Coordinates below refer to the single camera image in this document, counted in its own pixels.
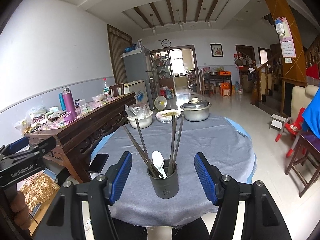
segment aluminum pot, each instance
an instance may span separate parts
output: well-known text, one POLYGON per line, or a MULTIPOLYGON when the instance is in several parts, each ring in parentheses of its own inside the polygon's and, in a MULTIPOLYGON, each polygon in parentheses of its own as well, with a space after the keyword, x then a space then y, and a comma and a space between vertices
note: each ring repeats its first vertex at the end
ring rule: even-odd
POLYGON ((203 121, 209 116, 211 104, 207 100, 193 98, 188 103, 184 103, 180 108, 184 112, 184 117, 192 122, 203 121))

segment calendar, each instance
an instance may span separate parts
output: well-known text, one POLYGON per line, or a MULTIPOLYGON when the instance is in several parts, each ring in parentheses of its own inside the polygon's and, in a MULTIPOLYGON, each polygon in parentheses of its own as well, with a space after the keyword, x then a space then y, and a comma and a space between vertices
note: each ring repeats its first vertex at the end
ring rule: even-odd
POLYGON ((281 18, 284 27, 284 35, 279 36, 282 56, 283 57, 296 57, 296 51, 294 49, 293 38, 289 28, 288 21, 285 17, 281 18))

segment black utensil holder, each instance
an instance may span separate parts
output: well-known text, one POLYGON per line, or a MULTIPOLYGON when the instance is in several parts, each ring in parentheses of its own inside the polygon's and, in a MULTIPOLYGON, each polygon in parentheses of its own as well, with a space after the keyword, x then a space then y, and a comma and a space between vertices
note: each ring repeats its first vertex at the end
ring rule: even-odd
MULTIPOLYGON (((169 166, 169 160, 164 159, 164 171, 167 173, 169 166)), ((178 184, 178 173, 177 173, 177 164, 174 164, 173 173, 164 179, 157 179, 152 176, 150 170, 148 169, 148 175, 150 176, 153 188, 159 198, 172 198, 174 197, 179 191, 179 184, 178 184)))

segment wooden pillar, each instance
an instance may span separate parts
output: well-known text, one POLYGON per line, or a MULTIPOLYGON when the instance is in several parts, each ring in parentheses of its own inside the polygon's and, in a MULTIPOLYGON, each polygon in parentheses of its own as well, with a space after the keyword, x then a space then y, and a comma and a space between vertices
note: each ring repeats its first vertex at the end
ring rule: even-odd
POLYGON ((296 20, 292 14, 290 6, 287 0, 265 0, 268 8, 271 12, 273 20, 278 17, 286 17, 290 31, 293 38, 293 44, 296 51, 296 57, 292 58, 292 63, 285 63, 282 59, 282 102, 281 102, 281 114, 290 116, 291 114, 291 95, 292 92, 285 91, 285 88, 292 89, 294 86, 306 86, 306 61, 303 53, 303 45, 300 37, 300 32, 296 23, 296 20))

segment black pants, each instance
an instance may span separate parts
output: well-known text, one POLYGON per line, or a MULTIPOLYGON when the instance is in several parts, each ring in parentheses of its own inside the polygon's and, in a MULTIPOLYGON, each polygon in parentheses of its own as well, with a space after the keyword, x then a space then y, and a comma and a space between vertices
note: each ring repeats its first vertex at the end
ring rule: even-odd
MULTIPOLYGON (((118 219, 112 219, 120 240, 147 240, 145 227, 134 226, 118 219)), ((201 218, 177 230, 172 229, 172 240, 208 240, 209 233, 201 218)))

